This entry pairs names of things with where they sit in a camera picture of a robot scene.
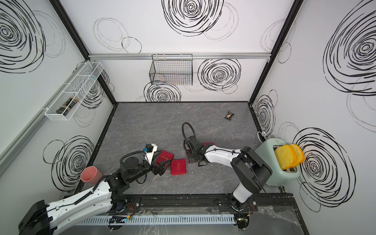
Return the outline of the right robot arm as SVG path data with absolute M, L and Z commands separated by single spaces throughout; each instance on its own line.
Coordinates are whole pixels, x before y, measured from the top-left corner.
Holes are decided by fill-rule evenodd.
M 243 207 L 255 194 L 264 190 L 264 185 L 272 176 L 271 167 L 250 147 L 226 149 L 199 142 L 196 136 L 184 138 L 184 149 L 193 157 L 198 166 L 208 163 L 231 167 L 240 183 L 232 193 L 233 206 Z

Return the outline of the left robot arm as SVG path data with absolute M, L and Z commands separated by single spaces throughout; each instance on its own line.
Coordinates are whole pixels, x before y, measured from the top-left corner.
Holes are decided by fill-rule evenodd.
M 135 209 L 124 196 L 130 184 L 146 177 L 149 172 L 163 175 L 172 160 L 157 164 L 154 158 L 161 151 L 135 151 L 121 157 L 119 169 L 98 179 L 95 185 L 65 199 L 46 203 L 36 202 L 18 225 L 20 235 L 58 235 L 73 225 L 101 213 L 117 213 Z

